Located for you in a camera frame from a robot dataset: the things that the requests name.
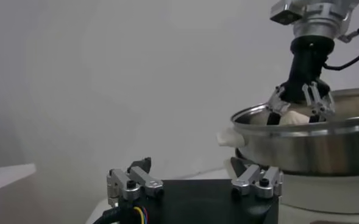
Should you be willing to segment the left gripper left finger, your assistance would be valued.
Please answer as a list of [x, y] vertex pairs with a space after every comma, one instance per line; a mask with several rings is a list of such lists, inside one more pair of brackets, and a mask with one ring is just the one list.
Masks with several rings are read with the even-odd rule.
[[162, 180], [150, 176], [152, 158], [145, 157], [133, 161], [125, 170], [110, 169], [107, 173], [107, 201], [111, 207], [116, 207], [123, 199], [137, 201], [141, 195], [161, 200], [164, 196]]

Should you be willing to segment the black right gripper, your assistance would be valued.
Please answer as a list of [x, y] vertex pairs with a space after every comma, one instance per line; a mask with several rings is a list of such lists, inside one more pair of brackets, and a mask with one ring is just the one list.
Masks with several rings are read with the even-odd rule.
[[309, 123], [325, 122], [335, 115], [330, 87], [320, 79], [323, 65], [333, 51], [332, 39], [317, 35], [297, 37], [291, 42], [293, 53], [288, 80], [276, 86], [266, 103], [266, 125], [279, 125], [290, 103], [306, 101], [311, 110]]

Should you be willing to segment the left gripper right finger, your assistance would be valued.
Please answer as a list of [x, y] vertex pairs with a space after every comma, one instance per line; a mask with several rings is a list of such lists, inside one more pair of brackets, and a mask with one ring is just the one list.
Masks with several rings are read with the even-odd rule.
[[254, 193], [258, 198], [282, 195], [283, 172], [274, 166], [261, 167], [244, 159], [231, 157], [232, 194], [241, 198]]

